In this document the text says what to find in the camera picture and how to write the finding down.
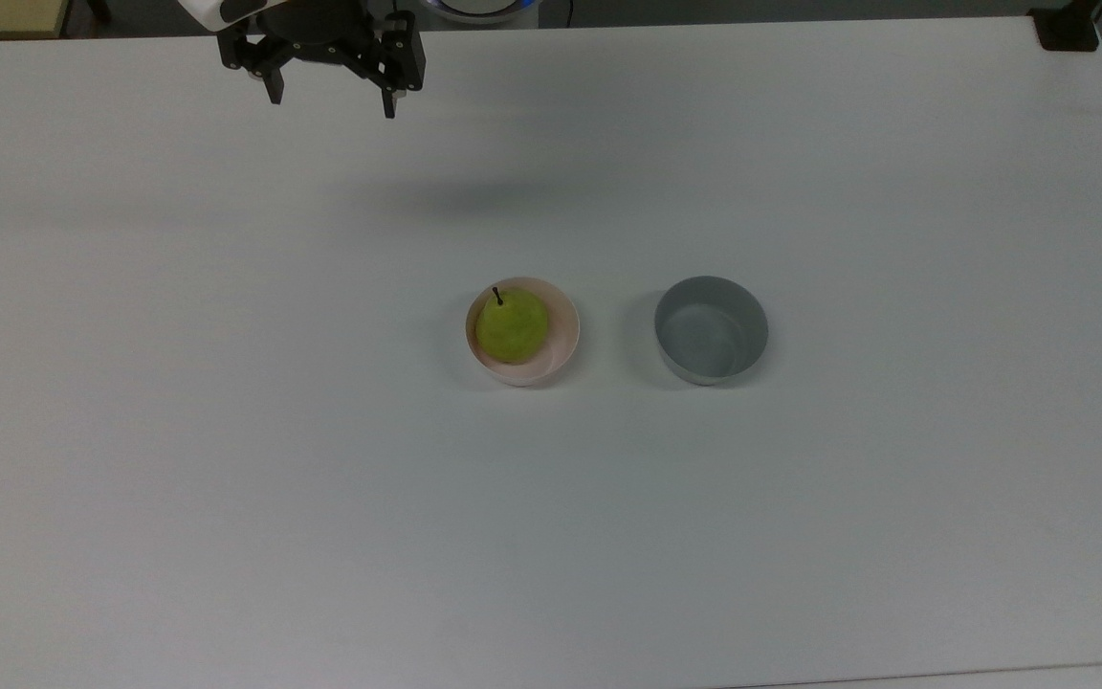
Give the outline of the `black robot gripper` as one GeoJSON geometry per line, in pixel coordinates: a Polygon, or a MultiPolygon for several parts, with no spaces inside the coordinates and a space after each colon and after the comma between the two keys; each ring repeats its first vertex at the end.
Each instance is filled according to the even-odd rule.
{"type": "Polygon", "coordinates": [[[423,90],[425,80],[415,14],[395,3],[376,17],[366,1],[219,1],[217,44],[223,65],[264,84],[276,105],[285,88],[281,69],[294,60],[341,65],[372,83],[389,121],[401,91],[423,90]]]}

